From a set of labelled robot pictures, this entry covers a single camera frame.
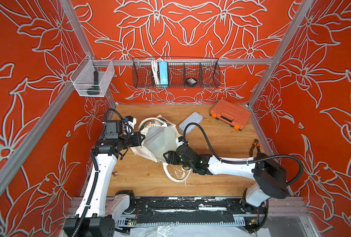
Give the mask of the white printed canvas tote bag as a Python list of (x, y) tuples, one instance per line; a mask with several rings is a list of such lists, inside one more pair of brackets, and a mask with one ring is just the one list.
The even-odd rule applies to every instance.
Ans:
[(181, 179), (175, 178), (167, 169), (171, 163), (163, 156), (166, 152), (175, 151), (181, 145), (178, 140), (181, 135), (176, 125), (159, 115), (142, 120), (138, 126), (138, 132), (144, 135), (145, 139), (138, 147), (132, 147), (132, 152), (142, 158), (161, 163), (166, 176), (173, 182), (185, 182), (191, 170), (186, 171)]

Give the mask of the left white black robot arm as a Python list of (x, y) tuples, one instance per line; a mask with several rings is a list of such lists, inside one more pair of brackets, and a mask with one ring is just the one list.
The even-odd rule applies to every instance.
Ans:
[(90, 150), (92, 173), (83, 200), (72, 218), (66, 219), (63, 230), (69, 237), (112, 237), (115, 224), (123, 212), (135, 210), (135, 195), (120, 191), (106, 208), (107, 191), (113, 169), (122, 150), (139, 147), (145, 136), (134, 132), (128, 138), (99, 139)]

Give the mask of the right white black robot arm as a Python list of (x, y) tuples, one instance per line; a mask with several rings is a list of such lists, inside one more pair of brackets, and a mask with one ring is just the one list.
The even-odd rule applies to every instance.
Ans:
[[(240, 199), (239, 207), (244, 213), (260, 213), (264, 209), (264, 217), (258, 218), (255, 224), (246, 224), (246, 231), (249, 234), (256, 234), (265, 224), (269, 214), (269, 199), (285, 199), (289, 196), (287, 187), (295, 183), (303, 174), (303, 162), (292, 155), (268, 156), (257, 149), (256, 156), (246, 159), (222, 158), (213, 149), (208, 136), (201, 125), (191, 122), (185, 129), (195, 126), (202, 132), (210, 154), (196, 153), (190, 146), (185, 135), (179, 138), (179, 146), (174, 151), (164, 153), (166, 163), (187, 168), (188, 171), (199, 175), (233, 175), (248, 178), (255, 181), (246, 188)], [(298, 164), (297, 174), (290, 180), (287, 179), (286, 169), (277, 163), (277, 159), (291, 159)]]

